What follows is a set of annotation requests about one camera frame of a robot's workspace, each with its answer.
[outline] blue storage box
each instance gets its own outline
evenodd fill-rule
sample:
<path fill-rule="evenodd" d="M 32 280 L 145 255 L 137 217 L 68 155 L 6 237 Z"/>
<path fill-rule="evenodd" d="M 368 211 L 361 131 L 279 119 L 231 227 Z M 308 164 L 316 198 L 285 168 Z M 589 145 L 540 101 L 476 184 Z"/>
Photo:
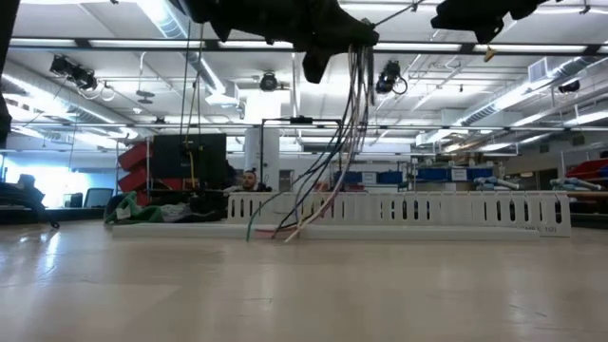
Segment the blue storage box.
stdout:
<path fill-rule="evenodd" d="M 333 182 L 336 183 L 340 179 L 340 173 L 335 172 L 333 174 Z M 363 175 L 361 172 L 349 171 L 344 175 L 344 183 L 345 184 L 358 184 L 363 182 Z"/>
<path fill-rule="evenodd" d="M 494 176 L 494 170 L 491 168 L 469 168 L 466 171 L 466 177 L 469 181 L 473 181 L 479 177 L 488 178 L 492 176 Z"/>
<path fill-rule="evenodd" d="M 403 182 L 403 172 L 378 172 L 378 184 L 400 184 Z"/>
<path fill-rule="evenodd" d="M 447 181 L 447 169 L 445 168 L 421 168 L 418 169 L 419 181 Z"/>

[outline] white fence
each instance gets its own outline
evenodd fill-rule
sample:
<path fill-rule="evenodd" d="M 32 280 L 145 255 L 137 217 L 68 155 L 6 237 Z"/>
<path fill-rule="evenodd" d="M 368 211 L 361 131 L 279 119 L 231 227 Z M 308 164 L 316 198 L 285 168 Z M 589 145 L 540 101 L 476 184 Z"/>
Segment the white fence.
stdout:
<path fill-rule="evenodd" d="M 227 223 L 247 224 L 272 193 L 234 193 Z M 301 215 L 308 216 L 328 193 L 309 196 Z M 255 225 L 277 226 L 291 212 L 295 194 L 279 196 L 257 214 Z M 418 192 L 339 194 L 315 226 L 500 227 L 537 230 L 542 237 L 570 237 L 570 207 L 565 193 Z"/>

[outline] ceiling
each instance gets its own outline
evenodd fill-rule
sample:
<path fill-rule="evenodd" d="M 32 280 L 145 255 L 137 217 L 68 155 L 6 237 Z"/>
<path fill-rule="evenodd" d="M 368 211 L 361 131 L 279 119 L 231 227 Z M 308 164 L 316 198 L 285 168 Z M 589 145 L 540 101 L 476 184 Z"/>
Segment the ceiling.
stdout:
<path fill-rule="evenodd" d="M 70 1 L 49 0 L 48 3 L 69 3 Z M 416 12 L 405 12 L 395 17 L 377 30 L 381 41 L 429 41 L 474 42 L 469 32 L 435 30 L 430 19 L 435 15 L 433 4 L 426 1 Z M 22 0 L 13 35 L 15 37 L 85 37 L 85 38 L 163 38 L 150 18 L 131 1 L 121 1 L 112 5 L 109 1 L 82 0 L 72 4 L 42 5 L 44 0 Z M 342 1 L 342 6 L 355 18 L 367 17 L 377 22 L 399 8 L 404 1 Z M 583 1 L 564 0 L 550 2 L 538 13 L 514 22 L 505 19 L 505 30 L 497 37 L 497 43 L 540 43 L 540 44 L 602 44 L 608 41 L 608 0 L 587 1 L 592 11 L 578 14 L 573 11 L 582 8 Z M 194 25 L 194 32 L 200 28 Z M 205 25 L 203 36 L 217 38 L 213 30 Z M 251 34 L 234 31 L 230 39 L 258 39 Z M 8 58 L 15 64 L 31 70 L 51 80 L 57 85 L 62 79 L 48 71 L 53 56 L 51 51 L 11 50 Z M 62 52 L 69 60 L 95 70 L 99 80 L 107 82 L 116 91 L 112 101 L 101 97 L 92 100 L 98 105 L 135 123 L 153 123 L 163 117 L 168 123 L 179 123 L 182 114 L 182 99 L 185 84 L 186 117 L 195 91 L 191 84 L 196 71 L 186 66 L 182 55 L 177 52 L 149 52 L 143 58 L 140 77 L 141 54 L 139 52 L 69 51 Z M 210 68 L 222 80 L 233 81 L 241 89 L 241 100 L 258 94 L 257 82 L 265 71 L 275 73 L 286 90 L 276 92 L 274 101 L 281 102 L 281 116 L 293 115 L 290 89 L 300 94 L 299 114 L 315 118 L 335 118 L 341 116 L 348 94 L 348 63 L 345 55 L 332 58 L 319 85 L 301 81 L 293 82 L 294 62 L 299 68 L 301 55 L 288 52 L 205 52 L 204 58 Z M 381 70 L 388 60 L 398 61 L 402 70 L 408 70 L 408 92 L 399 97 L 388 98 L 382 106 L 373 110 L 372 124 L 452 124 L 447 121 L 445 110 L 466 110 L 489 99 L 522 78 L 527 77 L 527 68 L 538 61 L 534 56 L 496 56 L 485 63 L 483 56 L 377 54 L 375 70 Z M 518 102 L 509 108 L 510 112 L 530 116 L 551 106 L 563 103 L 599 87 L 606 86 L 608 74 L 604 63 L 586 70 L 580 77 L 581 89 L 574 94 L 557 94 L 545 89 L 537 95 Z M 136 91 L 144 89 L 156 94 L 153 104 L 139 104 L 141 98 Z M 96 92 L 87 93 L 94 96 Z M 211 106 L 201 102 L 202 122 L 240 123 L 239 113 L 233 108 Z M 555 116 L 543 121 L 554 122 Z M 240 129 L 227 130 L 233 135 L 242 134 Z M 417 131 L 391 131 L 385 136 L 413 139 Z M 329 135 L 329 131 L 307 130 L 306 137 Z"/>

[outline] ceiling light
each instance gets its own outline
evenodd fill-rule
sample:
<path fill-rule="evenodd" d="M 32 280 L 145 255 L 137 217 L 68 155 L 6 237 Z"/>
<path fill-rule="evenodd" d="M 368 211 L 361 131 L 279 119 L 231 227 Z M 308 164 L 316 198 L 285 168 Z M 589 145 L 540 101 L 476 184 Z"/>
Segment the ceiling light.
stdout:
<path fill-rule="evenodd" d="M 228 41 L 219 43 L 221 48 L 293 48 L 292 43 L 275 42 L 272 45 L 264 41 Z"/>
<path fill-rule="evenodd" d="M 27 46 L 27 47 L 56 47 L 56 48 L 71 48 L 76 47 L 76 42 L 73 39 L 38 39 L 38 38 L 12 38 L 10 45 Z"/>
<path fill-rule="evenodd" d="M 21 81 L 8 74 L 3 74 L 2 77 L 7 79 L 7 81 L 11 82 L 12 84 L 24 89 L 28 93 L 29 96 L 21 97 L 21 101 L 26 102 L 28 105 L 48 112 L 62 113 L 67 111 L 65 106 L 61 105 L 58 101 L 54 101 L 55 96 L 53 94 L 50 94 L 37 86 Z"/>
<path fill-rule="evenodd" d="M 497 52 L 546 52 L 546 53 L 566 53 L 566 52 L 583 52 L 587 46 L 560 46 L 560 45 L 491 45 L 492 49 Z M 474 48 L 478 52 L 487 52 L 488 46 L 477 45 Z"/>
<path fill-rule="evenodd" d="M 116 148 L 117 145 L 116 141 L 114 140 L 92 133 L 76 133 L 75 139 L 83 143 L 89 143 L 104 148 Z M 118 142 L 118 148 L 124 148 L 124 144 Z"/>
<path fill-rule="evenodd" d="M 94 48 L 200 48 L 203 42 L 172 39 L 150 40 L 119 40 L 119 39 L 92 39 L 88 41 Z"/>
<path fill-rule="evenodd" d="M 239 100 L 230 96 L 213 93 L 205 98 L 209 105 L 234 106 L 238 105 Z"/>
<path fill-rule="evenodd" d="M 543 115 L 541 114 L 534 114 L 534 115 L 530 115 L 527 118 L 523 118 L 519 121 L 516 121 L 512 124 L 513 127 L 519 127 L 519 126 L 523 126 L 525 124 L 532 124 L 533 122 L 535 122 L 536 120 L 542 119 Z"/>
<path fill-rule="evenodd" d="M 496 151 L 496 150 L 508 147 L 511 144 L 512 144 L 511 142 L 491 143 L 489 145 L 482 146 L 479 150 L 483 151 L 483 152 Z"/>
<path fill-rule="evenodd" d="M 580 8 L 565 8 L 565 9 L 543 9 L 539 8 L 534 11 L 536 14 L 575 14 L 580 13 L 583 10 L 583 7 Z"/>
<path fill-rule="evenodd" d="M 600 111 L 593 114 L 580 115 L 576 119 L 564 123 L 566 126 L 575 126 L 580 124 L 589 124 L 591 122 L 608 118 L 608 111 Z"/>
<path fill-rule="evenodd" d="M 548 136 L 549 136 L 549 134 L 540 134 L 536 137 L 530 137 L 528 139 L 524 139 L 524 140 L 520 141 L 520 143 L 533 143 L 537 140 L 540 140 L 540 139 L 548 137 Z"/>
<path fill-rule="evenodd" d="M 378 43 L 373 49 L 376 51 L 399 50 L 399 51 L 447 51 L 460 50 L 461 44 L 435 44 L 435 43 Z"/>
<path fill-rule="evenodd" d="M 29 129 L 27 127 L 14 127 L 12 129 L 15 133 L 20 133 L 23 135 L 27 135 L 29 137 L 33 137 L 33 138 L 39 138 L 39 139 L 43 139 L 44 136 L 42 134 L 40 134 L 39 132 L 33 130 L 33 129 Z"/>

